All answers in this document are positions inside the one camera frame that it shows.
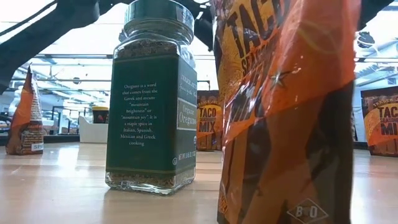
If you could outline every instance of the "wooden table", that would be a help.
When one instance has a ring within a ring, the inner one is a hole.
[[[5,156],[0,149],[0,223],[216,223],[219,152],[199,152],[194,183],[160,197],[109,190],[104,144],[45,147],[42,156]],[[398,159],[355,154],[353,224],[397,223]]]

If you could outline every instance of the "green label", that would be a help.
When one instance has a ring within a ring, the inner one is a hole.
[[[115,59],[106,170],[173,176],[196,164],[197,74],[178,55]]]
[[[181,98],[177,101],[177,129],[197,130],[197,106]]]

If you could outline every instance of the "glass jar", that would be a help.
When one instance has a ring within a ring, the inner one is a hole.
[[[106,183],[170,194],[195,178],[197,74],[193,16],[168,0],[137,0],[114,51]]]

